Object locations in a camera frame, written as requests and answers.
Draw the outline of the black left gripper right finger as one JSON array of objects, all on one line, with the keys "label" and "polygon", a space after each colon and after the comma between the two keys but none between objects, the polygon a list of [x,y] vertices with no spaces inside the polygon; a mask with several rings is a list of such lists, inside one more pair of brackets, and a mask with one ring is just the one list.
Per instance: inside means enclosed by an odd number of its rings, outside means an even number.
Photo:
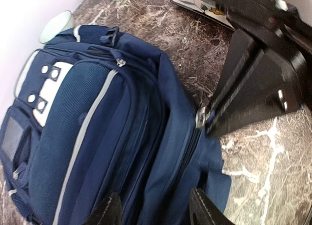
[{"label": "black left gripper right finger", "polygon": [[234,225],[199,188],[192,188],[189,198],[191,225]]}]

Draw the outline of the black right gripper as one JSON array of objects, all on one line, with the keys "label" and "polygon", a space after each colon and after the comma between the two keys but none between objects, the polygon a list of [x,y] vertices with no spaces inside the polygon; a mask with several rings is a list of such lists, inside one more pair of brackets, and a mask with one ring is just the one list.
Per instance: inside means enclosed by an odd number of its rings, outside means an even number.
[{"label": "black right gripper", "polygon": [[303,96],[295,68],[312,70],[312,28],[300,19],[297,8],[278,8],[277,0],[213,1],[235,32],[208,105],[208,136],[220,138],[297,111]]}]

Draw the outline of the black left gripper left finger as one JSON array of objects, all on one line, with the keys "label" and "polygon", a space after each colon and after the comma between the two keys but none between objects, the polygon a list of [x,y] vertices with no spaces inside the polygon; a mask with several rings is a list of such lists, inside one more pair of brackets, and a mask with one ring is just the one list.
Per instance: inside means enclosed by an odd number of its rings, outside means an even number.
[{"label": "black left gripper left finger", "polygon": [[85,221],[85,225],[120,225],[122,206],[120,196],[111,191]]}]

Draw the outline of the navy blue student backpack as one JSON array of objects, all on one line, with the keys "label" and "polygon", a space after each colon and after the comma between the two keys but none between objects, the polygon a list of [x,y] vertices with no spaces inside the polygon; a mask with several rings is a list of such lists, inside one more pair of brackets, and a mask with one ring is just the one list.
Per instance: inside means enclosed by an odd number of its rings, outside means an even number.
[{"label": "navy blue student backpack", "polygon": [[81,25],[29,57],[0,130],[11,199],[35,225],[80,225],[110,192],[123,225],[187,225],[192,188],[220,211],[220,142],[168,56],[117,27]]}]

